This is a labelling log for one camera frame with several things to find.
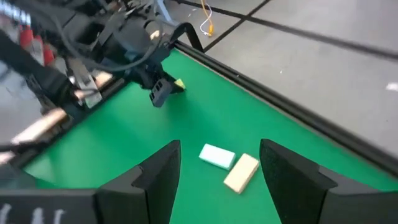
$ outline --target wooden block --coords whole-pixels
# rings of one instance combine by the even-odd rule
[[[224,184],[240,194],[258,167],[259,161],[245,153],[226,176]]]

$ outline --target cable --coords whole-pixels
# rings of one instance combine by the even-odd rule
[[[211,36],[213,35],[213,29],[214,29],[213,21],[211,21],[211,19],[210,19],[211,14],[212,14],[212,10],[211,10],[211,7],[209,6],[209,4],[207,4],[207,3],[205,2],[205,0],[200,0],[200,2],[201,2],[201,7],[202,7],[202,9],[203,9],[203,12],[205,12],[206,17],[207,17],[207,19],[201,24],[200,30],[203,32],[203,34],[208,35],[209,37],[211,37]],[[207,5],[207,7],[209,7],[210,15],[209,15],[209,14],[207,13],[207,11],[206,11],[205,4]],[[210,26],[209,26],[208,32],[205,32],[205,31],[202,30],[201,27],[202,27],[207,21],[210,22]]]
[[[127,65],[121,65],[118,67],[108,67],[108,66],[102,65],[100,63],[97,63],[94,60],[88,59],[85,56],[83,56],[81,53],[79,53],[79,51],[77,51],[77,49],[74,48],[74,46],[72,46],[72,44],[69,42],[68,38],[65,36],[65,33],[61,26],[61,23],[57,17],[55,17],[54,15],[49,15],[41,9],[35,8],[33,10],[35,10],[35,11],[41,13],[43,16],[46,16],[51,19],[51,21],[54,23],[55,27],[57,28],[57,31],[62,39],[64,46],[70,51],[70,53],[74,57],[80,59],[85,65],[88,65],[93,68],[97,68],[99,70],[104,70],[105,72],[121,72],[121,71],[129,70],[130,68],[135,67],[137,65],[140,65],[142,62],[146,61],[155,52],[156,48],[160,45],[160,42],[162,40],[162,37],[160,36],[157,39],[155,45],[153,47],[150,47],[148,49],[148,51],[140,59],[136,60],[135,62],[129,63]],[[159,22],[157,19],[149,19],[147,21],[147,23],[150,23],[150,22],[157,23],[159,26],[160,33],[161,34],[163,33],[163,25],[161,24],[161,22]]]
[[[213,11],[211,10],[211,7],[209,6],[209,4],[206,3],[206,5],[207,5],[207,7],[209,7],[210,15],[209,15],[209,16],[207,17],[207,19],[200,25],[200,31],[201,31],[203,34],[205,34],[205,35],[211,37],[211,36],[213,35],[213,23],[211,22],[210,17],[211,17],[211,15],[213,14]],[[202,27],[203,27],[203,25],[205,25],[208,21],[210,22],[209,32],[205,32],[205,31],[203,30]]]

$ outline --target green table surface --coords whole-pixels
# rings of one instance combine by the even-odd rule
[[[148,91],[128,85],[25,167],[42,180],[39,187],[99,187],[179,139],[182,170],[171,223],[280,223],[261,168],[238,195],[223,183],[227,170],[198,158],[205,143],[237,158],[259,158],[260,140],[268,138],[376,189],[398,189],[383,171],[177,50],[164,68],[184,81],[185,93],[159,109]]]

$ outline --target metal frame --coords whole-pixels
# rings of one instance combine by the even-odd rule
[[[395,157],[390,156],[382,149],[378,148],[377,146],[372,145],[371,143],[355,136],[354,134],[350,133],[349,131],[333,124],[332,122],[322,118],[321,116],[305,109],[304,107],[290,101],[289,99],[285,98],[284,96],[276,93],[275,91],[269,89],[268,87],[261,85],[260,83],[248,78],[247,76],[233,70],[232,68],[220,63],[219,61],[205,55],[201,51],[189,47],[188,45],[176,41],[174,43],[174,47],[179,51],[183,52],[184,54],[188,55],[189,57],[193,58],[197,62],[203,64],[204,66],[212,69],[216,73],[220,74],[221,76],[225,77],[227,80],[235,83],[236,85],[244,88],[248,92],[252,93],[256,97],[263,99],[264,101],[269,102],[270,104],[274,105],[275,107],[279,108],[280,110],[286,112],[287,114],[293,116],[297,120],[305,123],[309,127],[313,128],[314,130],[322,133],[326,137],[332,139],[333,141],[341,144],[343,147],[347,148],[348,150],[356,153],[357,155],[365,158],[369,162],[373,163],[374,165],[378,166],[382,170],[390,173],[394,177],[398,177],[398,159]],[[117,93],[121,90],[127,82],[125,82],[122,78],[117,80],[116,83],[112,85],[108,85],[102,88],[104,100],[96,105],[94,108],[89,110],[84,116],[81,118],[71,121],[68,128],[63,129],[59,134],[54,136],[51,139],[51,143],[55,142],[57,139],[61,138],[68,130],[74,127],[74,125],[78,124],[79,122],[83,121],[87,116],[89,116],[92,112],[98,109],[102,103],[104,103],[107,99],[109,99],[112,95]],[[48,116],[45,116],[41,119],[41,121],[48,119]],[[42,151],[37,151],[35,153],[30,154],[21,154],[13,157],[9,162],[17,167],[23,167],[29,161],[34,159],[35,156],[39,155]]]

